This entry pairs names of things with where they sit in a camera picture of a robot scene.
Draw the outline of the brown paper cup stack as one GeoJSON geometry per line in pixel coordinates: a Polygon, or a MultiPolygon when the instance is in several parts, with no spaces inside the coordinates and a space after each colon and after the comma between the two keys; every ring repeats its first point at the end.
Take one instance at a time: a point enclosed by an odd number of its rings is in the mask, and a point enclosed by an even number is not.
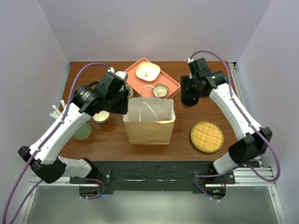
{"type": "Polygon", "coordinates": [[[108,127],[110,125],[110,113],[106,111],[101,111],[93,116],[93,120],[97,122],[102,128],[108,127]]]}

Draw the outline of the brown paper bag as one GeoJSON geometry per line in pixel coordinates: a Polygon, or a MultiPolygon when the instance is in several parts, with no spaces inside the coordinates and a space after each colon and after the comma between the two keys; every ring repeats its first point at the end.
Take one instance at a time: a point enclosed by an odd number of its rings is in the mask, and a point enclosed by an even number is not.
{"type": "Polygon", "coordinates": [[[168,145],[175,119],[174,100],[157,97],[130,98],[123,115],[132,145],[168,145]]]}

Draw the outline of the black cup lid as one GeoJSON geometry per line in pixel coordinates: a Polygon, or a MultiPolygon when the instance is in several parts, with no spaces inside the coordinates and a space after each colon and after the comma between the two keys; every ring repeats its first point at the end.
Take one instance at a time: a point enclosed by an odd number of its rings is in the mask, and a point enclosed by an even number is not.
{"type": "Polygon", "coordinates": [[[198,101],[198,98],[181,98],[182,104],[188,107],[195,106],[198,101]]]}

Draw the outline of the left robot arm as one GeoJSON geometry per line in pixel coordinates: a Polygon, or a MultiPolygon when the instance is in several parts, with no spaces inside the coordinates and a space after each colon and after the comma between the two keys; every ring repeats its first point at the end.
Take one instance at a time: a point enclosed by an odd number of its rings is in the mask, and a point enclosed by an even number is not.
{"type": "Polygon", "coordinates": [[[89,159],[68,159],[59,156],[59,153],[74,133],[95,114],[101,111],[127,114],[127,79],[125,71],[108,71],[99,82],[78,87],[71,103],[47,132],[36,143],[29,147],[22,146],[18,150],[18,154],[29,162],[39,178],[48,184],[61,177],[81,177],[86,183],[96,180],[99,172],[89,159]]]}

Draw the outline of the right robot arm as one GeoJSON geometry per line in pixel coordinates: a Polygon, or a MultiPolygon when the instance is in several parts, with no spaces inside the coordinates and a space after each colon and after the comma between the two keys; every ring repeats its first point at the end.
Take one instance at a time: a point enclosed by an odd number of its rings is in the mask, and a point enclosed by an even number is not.
{"type": "Polygon", "coordinates": [[[213,169],[208,171],[209,180],[219,183],[225,172],[263,155],[272,131],[268,127],[263,128],[247,112],[223,72],[211,72],[204,58],[189,59],[188,66],[190,75],[180,78],[182,103],[194,106],[200,98],[211,98],[229,121],[237,138],[237,142],[224,156],[214,161],[213,169]]]}

